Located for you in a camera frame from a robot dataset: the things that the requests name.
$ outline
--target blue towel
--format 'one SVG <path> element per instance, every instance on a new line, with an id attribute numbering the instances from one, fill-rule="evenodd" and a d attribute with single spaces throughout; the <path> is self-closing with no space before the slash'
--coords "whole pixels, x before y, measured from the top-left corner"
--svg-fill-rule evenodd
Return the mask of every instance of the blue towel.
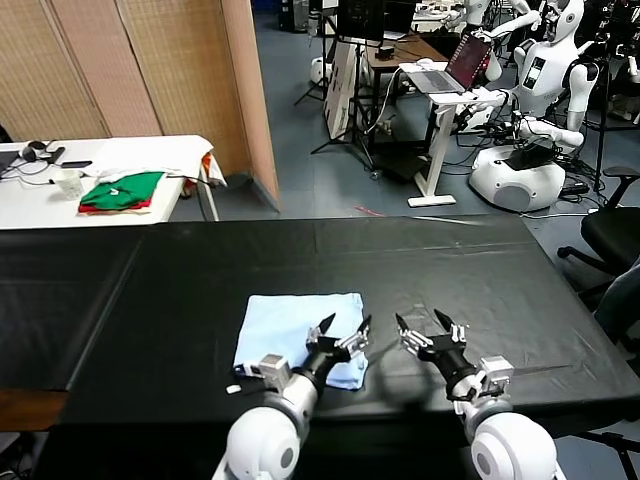
<path id="1" fill-rule="evenodd" d="M 283 295 L 249 298 L 238 338 L 234 365 L 257 365 L 265 355 L 282 355 L 289 365 L 298 367 L 307 357 L 305 341 L 309 329 L 332 313 L 336 314 L 326 335 L 343 338 L 362 323 L 362 298 L 358 293 L 335 295 Z M 339 363 L 329 373 L 332 387 L 357 390 L 362 387 L 369 362 L 360 353 L 349 363 Z"/>

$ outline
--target black tablecloth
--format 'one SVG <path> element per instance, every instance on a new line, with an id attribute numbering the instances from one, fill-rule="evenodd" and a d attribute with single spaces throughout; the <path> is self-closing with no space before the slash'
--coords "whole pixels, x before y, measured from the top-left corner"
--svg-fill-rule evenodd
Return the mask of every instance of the black tablecloth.
<path id="1" fill-rule="evenodd" d="M 0 233 L 0 388 L 67 388 L 142 232 Z"/>
<path id="2" fill-rule="evenodd" d="M 254 294 L 359 292 L 373 315 L 364 388 L 327 389 L 305 454 L 464 443 L 436 370 L 400 348 L 395 312 L 428 334 L 440 331 L 434 308 L 468 324 L 469 360 L 504 355 L 519 369 L 516 411 L 553 435 L 612 423 L 640 398 L 640 380 L 514 216 L 165 224 L 134 257 L 60 422 L 58 438 L 75 432 L 75 446 L 92 448 L 90 432 L 112 446 L 129 438 L 125 449 L 144 443 L 136 432 L 164 432 L 167 448 L 197 425 L 217 463 L 232 421 L 259 402 L 225 392 Z"/>

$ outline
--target wooden partition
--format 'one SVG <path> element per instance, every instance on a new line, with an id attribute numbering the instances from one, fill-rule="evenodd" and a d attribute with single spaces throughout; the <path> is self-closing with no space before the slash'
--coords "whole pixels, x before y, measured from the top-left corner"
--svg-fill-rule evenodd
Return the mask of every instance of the wooden partition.
<path id="1" fill-rule="evenodd" d="M 279 199 L 249 0 L 0 0 L 14 141 L 196 134 Z"/>

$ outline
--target chair wheel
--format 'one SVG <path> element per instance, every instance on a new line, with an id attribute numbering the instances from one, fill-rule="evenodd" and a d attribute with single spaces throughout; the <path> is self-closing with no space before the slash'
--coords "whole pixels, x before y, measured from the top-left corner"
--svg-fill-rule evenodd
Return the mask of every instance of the chair wheel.
<path id="1" fill-rule="evenodd" d="M 569 247 L 560 247 L 556 254 L 560 258 L 567 258 L 569 255 L 571 255 L 571 249 Z"/>

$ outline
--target black office chair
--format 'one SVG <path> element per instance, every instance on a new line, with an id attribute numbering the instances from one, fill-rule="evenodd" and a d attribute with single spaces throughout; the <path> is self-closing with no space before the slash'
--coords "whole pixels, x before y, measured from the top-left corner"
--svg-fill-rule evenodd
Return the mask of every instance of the black office chair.
<path id="1" fill-rule="evenodd" d="M 628 271 L 640 256 L 640 208 L 617 208 L 629 185 L 640 178 L 640 173 L 627 167 L 607 168 L 602 173 L 606 177 L 620 179 L 620 185 L 602 208 L 582 220 L 580 229 L 582 238 L 602 260 L 574 247 L 559 248 L 558 256 L 567 258 L 573 255 L 601 272 L 617 277 Z M 603 292 L 610 283 L 586 290 L 581 296 L 584 298 Z"/>

